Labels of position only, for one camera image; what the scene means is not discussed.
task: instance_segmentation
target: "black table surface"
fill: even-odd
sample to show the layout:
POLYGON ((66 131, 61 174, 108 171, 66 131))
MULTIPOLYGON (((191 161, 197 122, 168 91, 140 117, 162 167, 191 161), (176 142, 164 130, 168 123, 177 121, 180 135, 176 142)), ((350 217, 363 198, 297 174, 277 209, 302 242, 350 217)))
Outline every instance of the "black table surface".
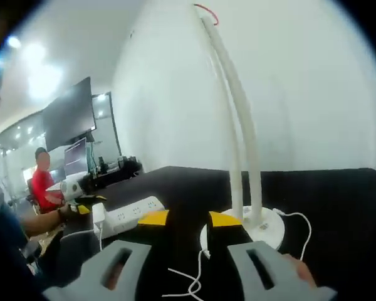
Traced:
MULTIPOLYGON (((304 262, 316 282, 344 290, 359 267, 376 253, 376 171, 262 172, 263 206, 285 213, 301 212, 312 225, 304 262)), ((248 173, 243 172, 244 204, 249 204, 248 173)), ((174 246, 169 266, 191 275, 197 273, 199 233, 208 211, 231 207, 229 173, 187 167, 164 167, 98 192, 108 200, 108 211, 156 196, 175 216, 174 246)), ((286 233, 279 249, 299 258, 308 235, 300 216, 284 217, 286 233)), ((91 228, 91 216, 69 223, 65 235, 91 228)), ((83 262, 98 252, 92 234, 77 235, 61 243, 57 284, 66 285, 80 273, 83 262)), ((189 282, 181 285, 186 292, 189 282)))

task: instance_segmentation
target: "monitor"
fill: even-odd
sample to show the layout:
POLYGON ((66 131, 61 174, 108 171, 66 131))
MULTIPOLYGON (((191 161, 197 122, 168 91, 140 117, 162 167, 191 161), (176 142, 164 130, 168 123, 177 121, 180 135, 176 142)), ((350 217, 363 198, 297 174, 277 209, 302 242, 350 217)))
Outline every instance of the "monitor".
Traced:
POLYGON ((83 138, 64 151, 65 175, 70 176, 78 172, 88 172, 86 158, 86 138, 83 138))
POLYGON ((64 167, 51 170, 50 175, 53 181, 55 182, 55 184, 65 180, 64 167))
POLYGON ((48 152, 95 129, 90 77, 51 102, 42 118, 48 152))

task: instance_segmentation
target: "white cable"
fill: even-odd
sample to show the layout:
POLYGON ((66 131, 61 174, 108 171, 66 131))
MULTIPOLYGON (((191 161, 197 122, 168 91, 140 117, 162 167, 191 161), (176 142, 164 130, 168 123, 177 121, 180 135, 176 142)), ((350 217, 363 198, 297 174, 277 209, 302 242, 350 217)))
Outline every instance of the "white cable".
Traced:
POLYGON ((196 300, 198 301, 203 301, 203 299, 199 298, 198 296, 196 296, 195 294, 201 289, 202 285, 199 281, 200 277, 201 277, 201 274, 202 274, 202 267, 201 267, 201 255, 202 253, 204 252, 205 250, 201 250, 198 254, 198 275, 196 276, 196 278, 188 275, 188 274, 185 274, 185 273, 182 273, 180 271, 177 271, 177 270, 173 270, 172 268, 169 268, 169 271, 171 272, 174 272, 174 273, 177 273, 179 275, 182 275, 182 276, 185 276, 187 278, 190 278, 191 280, 193 280, 193 282, 191 283, 191 285, 189 285, 188 287, 188 292, 187 293, 181 293, 181 294, 170 294, 170 295, 162 295, 162 297, 187 297, 187 296, 191 296, 192 298, 195 298, 196 300), (192 288, 195 286, 195 284, 198 283, 198 288, 195 290, 195 291, 192 291, 192 288))
POLYGON ((89 232, 93 232, 93 229, 89 229, 89 230, 83 230, 83 231, 79 231, 79 232, 74 232, 74 233, 70 233, 66 236, 63 236, 60 241, 64 240, 65 238, 67 237, 71 237, 71 236, 75 236, 75 235, 79 235, 79 234, 83 234, 83 233, 89 233, 89 232))
POLYGON ((311 226, 311 223, 309 222, 308 218, 303 213, 300 213, 300 212, 284 213, 284 212, 282 212, 282 210, 279 210, 277 208, 273 208, 273 211, 275 213, 279 214, 279 215, 282 215, 282 216, 293 216, 293 215, 302 216, 304 218, 304 220, 308 223, 309 235, 308 235, 308 238, 306 239, 305 244, 303 245, 303 248, 302 248, 302 253, 301 253, 301 257, 300 257, 300 260, 302 261, 303 255, 305 254, 306 246, 309 243, 309 240, 311 239, 311 235, 312 235, 312 226, 311 226))
POLYGON ((100 248, 100 251, 103 250, 103 247, 102 247, 102 234, 103 234, 103 225, 101 225, 101 227, 100 227, 100 233, 99 233, 99 248, 100 248))
MULTIPOLYGON (((172 268, 168 268, 168 270, 170 272, 179 274, 181 276, 185 276, 185 277, 195 281, 195 277, 192 277, 191 275, 182 273, 182 272, 177 271, 177 270, 173 270, 172 268)), ((174 294, 162 295, 162 297, 188 297, 188 296, 191 296, 193 293, 197 293, 201 288, 202 288, 202 285, 201 285, 200 282, 198 282, 198 288, 195 291, 193 291, 192 293, 174 293, 174 294)))
POLYGON ((192 288, 194 287, 195 283, 197 283, 199 281, 201 274, 202 274, 201 255, 202 255, 203 252, 205 252, 205 250, 199 251, 199 254, 198 254, 198 276, 196 276, 196 279, 194 280, 194 282, 192 282, 191 285, 188 287, 188 292, 192 294, 191 297, 195 298, 198 301, 203 301, 203 299, 194 295, 192 293, 192 288))

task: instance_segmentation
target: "man in red shirt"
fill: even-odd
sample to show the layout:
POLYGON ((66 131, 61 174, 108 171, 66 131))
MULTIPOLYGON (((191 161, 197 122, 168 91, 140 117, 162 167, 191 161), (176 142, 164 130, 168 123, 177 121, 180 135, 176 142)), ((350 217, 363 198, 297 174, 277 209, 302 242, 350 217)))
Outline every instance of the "man in red shirt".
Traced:
POLYGON ((46 191, 46 189, 55 183, 48 172, 50 155, 47 150, 39 147, 35 152, 35 159, 37 169, 32 177, 32 192, 38 200, 41 213, 47 213, 61 206, 63 196, 61 193, 46 191))

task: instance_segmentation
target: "red wire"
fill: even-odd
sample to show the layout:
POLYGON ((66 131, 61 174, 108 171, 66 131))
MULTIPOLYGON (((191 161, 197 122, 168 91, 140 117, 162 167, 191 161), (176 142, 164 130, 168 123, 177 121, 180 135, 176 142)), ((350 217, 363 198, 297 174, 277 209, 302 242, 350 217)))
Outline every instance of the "red wire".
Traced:
POLYGON ((216 26, 216 25, 219 25, 219 18, 216 16, 215 13, 213 13, 209 8, 207 8, 206 6, 203 6, 201 4, 194 4, 194 6, 197 6, 198 8, 203 8, 205 11, 207 11, 208 13, 211 13, 213 18, 216 19, 216 23, 214 23, 213 25, 216 26))

